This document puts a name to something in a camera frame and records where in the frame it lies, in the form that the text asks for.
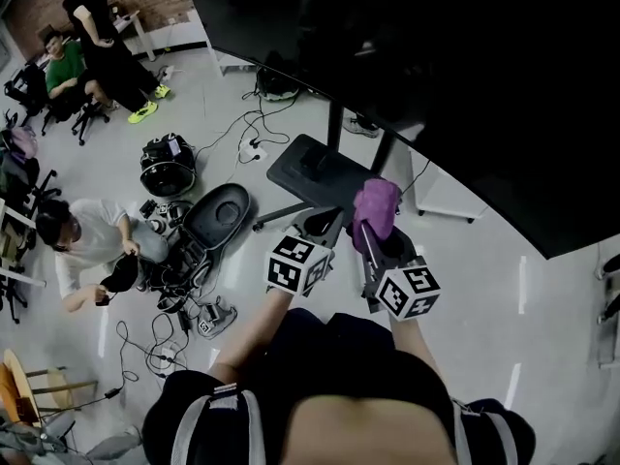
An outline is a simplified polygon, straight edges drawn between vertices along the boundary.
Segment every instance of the black hair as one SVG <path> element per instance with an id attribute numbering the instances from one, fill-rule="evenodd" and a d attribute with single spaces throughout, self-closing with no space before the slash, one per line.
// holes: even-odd
<path id="1" fill-rule="evenodd" d="M 37 233 L 46 245 L 55 246 L 63 224 L 71 219 L 69 204 L 61 200 L 47 200 L 39 205 L 35 223 Z"/>
<path id="2" fill-rule="evenodd" d="M 43 39 L 43 46 L 44 46 L 44 47 L 47 47 L 47 44 L 48 44 L 49 42 L 51 42 L 51 40 L 52 40 L 53 38 L 56 38 L 56 37 L 62 38 L 62 33 L 61 33 L 60 31 L 56 31 L 55 29 L 52 29 L 52 30 L 51 30 L 51 31 L 49 31 L 49 33 L 47 33 L 47 34 L 46 34 L 46 36 L 44 37 L 44 39 Z"/>

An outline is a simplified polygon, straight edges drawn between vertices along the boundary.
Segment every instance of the large black screen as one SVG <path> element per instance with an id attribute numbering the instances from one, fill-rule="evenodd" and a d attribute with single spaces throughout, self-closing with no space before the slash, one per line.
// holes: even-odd
<path id="1" fill-rule="evenodd" d="M 295 78 L 389 134 L 423 122 L 410 144 L 551 258 L 620 233 L 607 1 L 194 4 L 215 48 Z"/>

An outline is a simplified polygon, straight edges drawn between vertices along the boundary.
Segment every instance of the white shirt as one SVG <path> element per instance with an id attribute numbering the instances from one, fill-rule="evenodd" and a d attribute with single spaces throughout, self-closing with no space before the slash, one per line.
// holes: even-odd
<path id="1" fill-rule="evenodd" d="M 56 274 L 61 297 L 79 289 L 79 274 L 118 259 L 123 238 L 118 224 L 127 212 L 114 201 L 77 200 L 69 206 L 81 227 L 81 236 L 68 252 L 56 252 Z"/>

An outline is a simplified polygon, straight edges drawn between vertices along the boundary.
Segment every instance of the hand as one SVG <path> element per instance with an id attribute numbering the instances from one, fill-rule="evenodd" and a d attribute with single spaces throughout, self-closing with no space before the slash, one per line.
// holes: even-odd
<path id="1" fill-rule="evenodd" d="M 94 303 L 103 301 L 108 294 L 108 288 L 101 284 L 90 284 L 84 286 L 83 290 L 86 301 L 93 301 Z"/>
<path id="2" fill-rule="evenodd" d="M 140 246 L 131 239 L 123 239 L 123 250 L 127 255 L 136 255 L 136 257 L 140 254 Z"/>
<path id="3" fill-rule="evenodd" d="M 114 40 L 109 39 L 109 40 L 99 40 L 98 42 L 95 43 L 95 45 L 97 47 L 101 47 L 101 48 L 111 48 L 114 45 Z"/>

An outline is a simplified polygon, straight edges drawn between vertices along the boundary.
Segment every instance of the gray sneaker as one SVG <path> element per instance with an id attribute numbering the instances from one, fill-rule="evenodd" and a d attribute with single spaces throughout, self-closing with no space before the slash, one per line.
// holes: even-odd
<path id="1" fill-rule="evenodd" d="M 357 121 L 357 116 L 345 117 L 345 120 L 342 122 L 342 127 L 349 131 L 349 133 L 366 136 L 367 138 L 376 138 L 381 132 L 374 124 L 372 128 L 361 127 Z"/>

